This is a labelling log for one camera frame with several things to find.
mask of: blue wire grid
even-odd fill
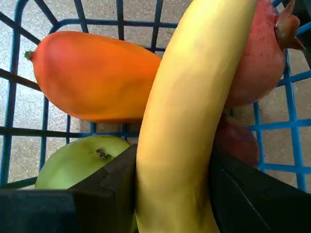
[[[124,20],[123,18],[123,0],[116,0],[117,3],[117,20],[104,20],[104,19],[87,19],[85,17],[81,0],[74,0],[74,4],[78,13],[78,18],[67,18],[58,21],[53,13],[50,11],[48,6],[43,0],[34,0],[38,7],[42,10],[44,15],[52,24],[52,28],[49,33],[56,32],[61,27],[70,24],[80,24],[82,31],[88,33],[88,25],[111,25],[118,26],[119,39],[124,40],[124,26],[136,26],[136,27],[153,27],[151,46],[148,47],[152,52],[165,51],[165,48],[156,47],[157,35],[159,28],[176,28],[177,23],[161,22],[161,12],[163,6],[163,0],[156,1],[155,7],[155,20],[151,21],[131,21]],[[41,169],[45,163],[46,158],[46,145],[47,137],[62,137],[66,139],[66,143],[69,143],[70,138],[80,138],[91,136],[95,133],[95,123],[90,123],[89,133],[71,133],[70,132],[70,116],[67,116],[67,127],[65,132],[50,131],[48,130],[48,113],[49,113],[49,101],[44,98],[43,107],[43,122],[41,130],[24,129],[13,127],[14,110],[16,102],[16,89],[17,84],[32,88],[40,91],[38,84],[29,81],[19,75],[18,70],[18,58],[20,48],[20,35],[23,35],[35,44],[39,44],[40,40],[34,35],[29,33],[27,30],[21,27],[23,10],[28,0],[19,0],[16,4],[14,21],[7,17],[5,14],[0,12],[0,20],[10,26],[13,29],[13,42],[12,42],[12,54],[11,54],[11,65],[10,72],[0,69],[0,76],[9,81],[8,100],[5,116],[5,124],[0,127],[0,135],[3,135],[3,148],[2,148],[2,161],[0,167],[0,187],[4,188],[22,188],[30,186],[35,183],[36,177],[20,180],[13,183],[8,183],[9,175],[9,163],[11,157],[11,146],[12,136],[40,136],[41,137],[41,151],[40,151],[40,162],[39,169]],[[274,1],[274,6],[281,3],[281,0]],[[311,30],[311,22],[300,27],[298,34],[302,34],[308,30]],[[285,86],[286,98],[289,111],[289,121],[262,124],[260,120],[259,104],[254,103],[254,114],[255,114],[255,125],[249,128],[256,132],[257,140],[260,148],[260,161],[259,168],[261,171],[277,170],[296,173],[297,186],[299,189],[306,191],[306,179],[305,174],[311,174],[311,167],[303,165],[303,157],[301,152],[301,143],[299,135],[299,127],[311,126],[311,119],[298,119],[296,112],[296,105],[294,100],[293,83],[310,78],[311,70],[300,73],[297,75],[291,75],[291,69],[289,66],[289,56],[286,52],[286,68],[284,72],[284,79],[282,79],[278,86]],[[292,145],[294,152],[294,165],[281,165],[281,164],[268,164],[264,162],[264,150],[262,142],[262,131],[263,130],[275,130],[275,129],[290,129],[292,134]],[[122,125],[121,132],[104,133],[120,136],[122,138],[137,137],[138,132],[128,132],[126,125]]]

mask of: apple stem cavity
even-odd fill
[[[108,156],[110,156],[110,154],[106,154],[102,149],[96,150],[96,153],[98,157],[100,157],[103,160],[105,160],[106,158],[108,158]]]

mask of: black plastic piece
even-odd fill
[[[291,0],[283,0],[284,7],[286,7],[290,1]],[[300,19],[301,26],[311,22],[311,0],[296,0],[293,14]],[[298,39],[306,47],[304,54],[311,68],[311,31],[299,35]]]
[[[213,149],[209,192],[222,233],[310,231],[311,195]]]
[[[0,233],[128,233],[135,207],[133,145],[69,190],[0,190]]]

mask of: orange papaya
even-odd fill
[[[97,123],[141,120],[161,62],[141,46],[81,32],[52,33],[25,56],[50,102]]]

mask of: fruit stem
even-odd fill
[[[26,51],[24,56],[30,61],[32,54],[33,54],[32,51]]]

